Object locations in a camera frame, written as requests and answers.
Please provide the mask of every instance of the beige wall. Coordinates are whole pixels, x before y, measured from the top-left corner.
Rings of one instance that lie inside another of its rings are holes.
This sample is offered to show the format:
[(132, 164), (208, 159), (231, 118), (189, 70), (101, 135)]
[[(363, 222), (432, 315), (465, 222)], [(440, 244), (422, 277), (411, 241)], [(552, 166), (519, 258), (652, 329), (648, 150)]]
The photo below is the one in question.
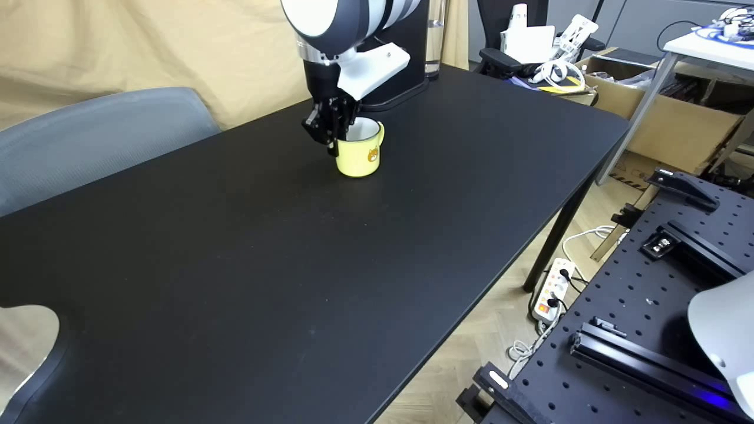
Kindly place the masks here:
[[(466, 65), (466, 0), (446, 60)], [(0, 0), (0, 126), (142, 87), (189, 84), (225, 126), (308, 96), (280, 0)]]

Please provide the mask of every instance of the gray chair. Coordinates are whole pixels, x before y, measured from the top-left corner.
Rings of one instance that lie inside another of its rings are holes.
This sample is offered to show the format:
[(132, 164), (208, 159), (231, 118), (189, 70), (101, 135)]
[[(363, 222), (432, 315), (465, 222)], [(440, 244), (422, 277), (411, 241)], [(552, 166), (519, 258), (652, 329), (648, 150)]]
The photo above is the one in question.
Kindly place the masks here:
[(218, 135), (193, 89), (142, 89), (0, 131), (0, 216)]

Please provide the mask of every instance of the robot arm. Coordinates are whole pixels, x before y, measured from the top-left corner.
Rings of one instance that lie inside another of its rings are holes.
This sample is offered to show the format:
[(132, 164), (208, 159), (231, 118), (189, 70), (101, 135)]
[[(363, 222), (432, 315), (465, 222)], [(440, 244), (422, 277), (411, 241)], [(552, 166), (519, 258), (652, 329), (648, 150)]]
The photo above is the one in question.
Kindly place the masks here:
[(358, 102), (400, 73), (411, 57), (394, 43), (360, 51), (365, 40), (411, 17), (422, 0), (282, 0), (303, 37), (313, 110), (307, 131), (334, 153), (358, 113)]

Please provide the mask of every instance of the table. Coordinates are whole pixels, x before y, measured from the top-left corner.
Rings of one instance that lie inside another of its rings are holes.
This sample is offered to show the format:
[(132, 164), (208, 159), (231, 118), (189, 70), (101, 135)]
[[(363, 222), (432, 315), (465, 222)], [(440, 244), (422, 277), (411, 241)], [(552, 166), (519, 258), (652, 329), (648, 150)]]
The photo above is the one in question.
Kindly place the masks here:
[[(725, 421), (668, 401), (624, 375), (576, 358), (571, 350), (576, 332), (592, 318), (603, 318), (630, 341), (715, 375), (687, 328), (689, 302), (704, 286), (704, 281), (689, 266), (669, 258), (652, 261), (638, 252), (657, 225), (680, 222), (745, 271), (754, 269), (754, 222), (749, 219), (754, 199), (703, 178), (695, 183), (718, 197), (718, 209), (703, 212), (689, 199), (661, 190), (599, 276), (512, 378), (513, 402), (528, 405), (528, 411), (542, 421)], [(510, 420), (506, 411), (493, 407), (482, 421), (504, 420)]]
[(344, 178), (299, 103), (0, 219), (0, 305), (62, 318), (0, 421), (365, 421), (624, 123), (446, 69)]
[(605, 159), (603, 170), (599, 172), (596, 180), (605, 180), (611, 170), (619, 159), (623, 150), (631, 143), (631, 136), (638, 131), (645, 113), (651, 110), (657, 91), (665, 87), (668, 78), (675, 73), (680, 59), (701, 60), (708, 65), (724, 65), (728, 73), (754, 73), (754, 49), (743, 49), (733, 44), (724, 44), (717, 40), (704, 40), (695, 33), (683, 37), (675, 37), (665, 44), (665, 59), (657, 65), (652, 84), (641, 96), (637, 110), (631, 113), (631, 124), (611, 159)]

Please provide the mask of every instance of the table leg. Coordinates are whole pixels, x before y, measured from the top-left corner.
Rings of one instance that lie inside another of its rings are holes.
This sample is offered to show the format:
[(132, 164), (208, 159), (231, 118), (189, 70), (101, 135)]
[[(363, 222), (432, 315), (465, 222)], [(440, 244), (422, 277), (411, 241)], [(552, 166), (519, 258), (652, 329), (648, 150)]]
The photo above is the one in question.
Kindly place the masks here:
[(592, 186), (592, 176), (568, 197), (568, 202), (559, 212), (559, 219), (552, 225), (552, 230), (550, 230), (550, 235), (548, 235), (548, 241), (545, 241), (545, 244), (540, 249), (540, 257), (537, 257), (532, 271), (528, 272), (528, 277), (523, 283), (526, 292), (532, 292), (537, 286), (540, 276), (545, 272), (552, 255), (557, 252), (559, 242), (564, 241), (564, 235), (566, 235), (576, 212), (581, 209), (590, 186)]
[(663, 89), (665, 80), (669, 78), (669, 73), (675, 70), (680, 60), (680, 53), (668, 53), (663, 60), (661, 60), (661, 69), (657, 69), (657, 76), (652, 80), (652, 84), (645, 89), (645, 93), (641, 96), (634, 114), (631, 114), (631, 124), (630, 124), (630, 131), (623, 136), (623, 142), (617, 143), (617, 149), (611, 153), (611, 157), (605, 159), (603, 170), (599, 172), (596, 176), (596, 183), (603, 183), (616, 162), (619, 159), (623, 150), (630, 146), (630, 142), (634, 139), (637, 129), (641, 126), (645, 113), (651, 110), (657, 91)]

